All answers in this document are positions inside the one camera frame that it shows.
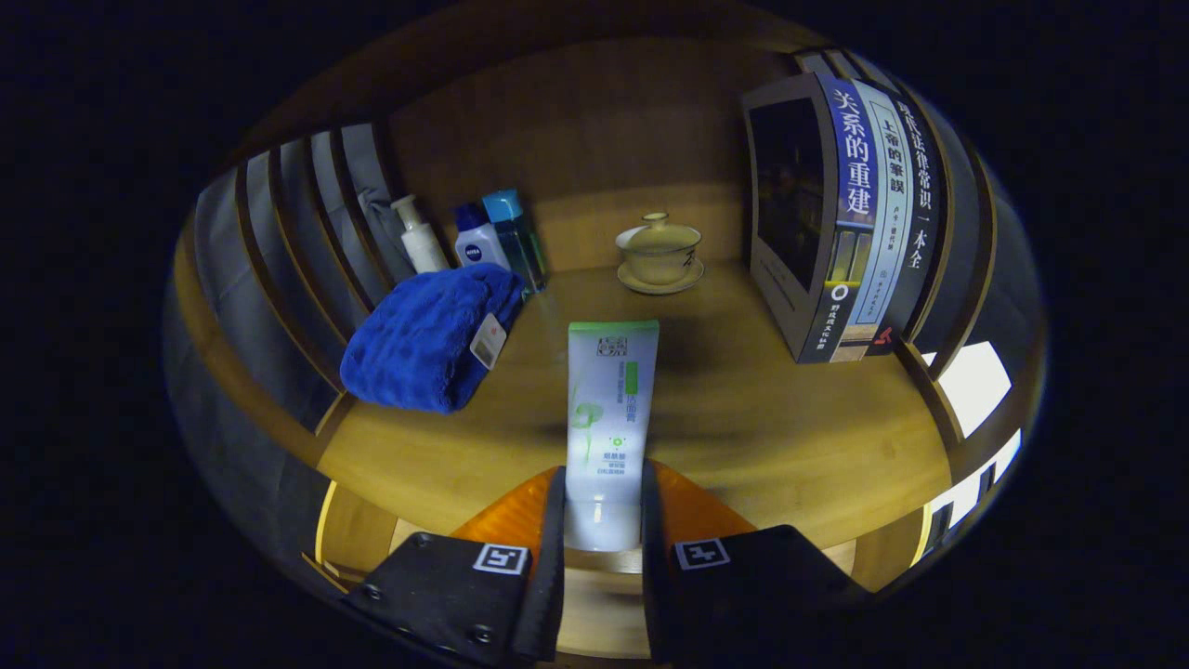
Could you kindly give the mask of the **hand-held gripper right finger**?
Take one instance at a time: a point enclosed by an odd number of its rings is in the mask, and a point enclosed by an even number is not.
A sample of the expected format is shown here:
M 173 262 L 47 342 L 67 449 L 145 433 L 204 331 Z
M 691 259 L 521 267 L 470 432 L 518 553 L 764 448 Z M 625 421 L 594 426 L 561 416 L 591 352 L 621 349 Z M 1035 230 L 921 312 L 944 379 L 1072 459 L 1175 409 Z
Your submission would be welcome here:
M 759 529 L 669 466 L 641 479 L 643 606 L 652 659 L 673 668 L 797 668 L 869 601 L 819 547 Z

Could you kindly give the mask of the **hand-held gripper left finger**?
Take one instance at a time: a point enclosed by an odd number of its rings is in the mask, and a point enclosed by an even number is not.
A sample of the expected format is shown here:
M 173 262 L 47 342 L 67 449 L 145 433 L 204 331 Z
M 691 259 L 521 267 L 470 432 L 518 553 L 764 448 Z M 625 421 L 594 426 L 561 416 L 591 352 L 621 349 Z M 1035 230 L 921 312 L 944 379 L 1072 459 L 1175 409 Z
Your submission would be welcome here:
M 345 610 L 434 665 L 551 662 L 565 589 L 565 468 L 549 467 L 454 534 L 411 534 L 345 593 Z

